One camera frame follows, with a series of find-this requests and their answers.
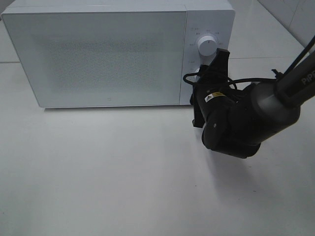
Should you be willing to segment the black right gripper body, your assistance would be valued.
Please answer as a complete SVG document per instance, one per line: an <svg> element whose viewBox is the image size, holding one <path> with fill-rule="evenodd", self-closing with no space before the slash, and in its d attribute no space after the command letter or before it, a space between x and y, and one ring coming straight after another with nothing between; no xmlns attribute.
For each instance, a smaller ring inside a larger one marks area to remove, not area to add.
<svg viewBox="0 0 315 236"><path fill-rule="evenodd" d="M228 92L228 59L230 52L217 49L216 56L210 65L201 65L197 82L192 82L190 104L193 106L194 127L202 128L208 116L215 110L235 104Z"/></svg>

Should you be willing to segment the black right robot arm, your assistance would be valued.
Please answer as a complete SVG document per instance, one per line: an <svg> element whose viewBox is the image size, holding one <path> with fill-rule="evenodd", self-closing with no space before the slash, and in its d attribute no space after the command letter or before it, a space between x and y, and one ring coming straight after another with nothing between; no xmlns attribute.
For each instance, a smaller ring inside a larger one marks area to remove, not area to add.
<svg viewBox="0 0 315 236"><path fill-rule="evenodd" d="M217 49L209 65L183 77L192 86L194 127L203 145L237 158L257 153L263 141L296 123L301 106L315 95L315 42L311 40L288 69L275 77L232 80L229 51Z"/></svg>

